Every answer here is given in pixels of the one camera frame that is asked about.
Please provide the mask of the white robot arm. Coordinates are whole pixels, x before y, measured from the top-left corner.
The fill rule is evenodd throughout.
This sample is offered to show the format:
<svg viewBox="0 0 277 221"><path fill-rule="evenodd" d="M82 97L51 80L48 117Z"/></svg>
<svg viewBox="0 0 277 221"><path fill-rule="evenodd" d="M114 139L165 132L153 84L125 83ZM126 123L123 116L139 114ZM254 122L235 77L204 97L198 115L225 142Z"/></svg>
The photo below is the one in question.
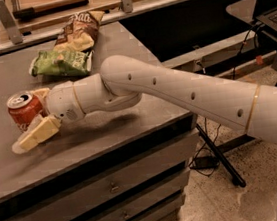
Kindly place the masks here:
<svg viewBox="0 0 277 221"><path fill-rule="evenodd" d="M32 94L43 101L47 115L33 118L12 146L17 154L30 151L56 134L61 125L82 120L90 112L130 108L142 94L277 143L277 87L176 71L122 55L105 59L95 75Z"/></svg>

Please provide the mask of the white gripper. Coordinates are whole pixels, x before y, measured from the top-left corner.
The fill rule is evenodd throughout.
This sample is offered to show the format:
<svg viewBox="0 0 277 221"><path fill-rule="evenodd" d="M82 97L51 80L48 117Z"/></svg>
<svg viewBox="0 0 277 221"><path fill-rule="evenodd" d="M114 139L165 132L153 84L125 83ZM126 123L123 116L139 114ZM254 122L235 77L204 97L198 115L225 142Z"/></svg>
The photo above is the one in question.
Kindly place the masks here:
<svg viewBox="0 0 277 221"><path fill-rule="evenodd" d="M30 93L39 104L46 102L45 106L50 115L43 117L40 114L32 120L28 129L12 145L11 150L15 154L24 154L50 139L59 132L60 121L66 124L82 120L85 117L78 104L72 82L56 85L51 90L49 87L35 89Z"/></svg>

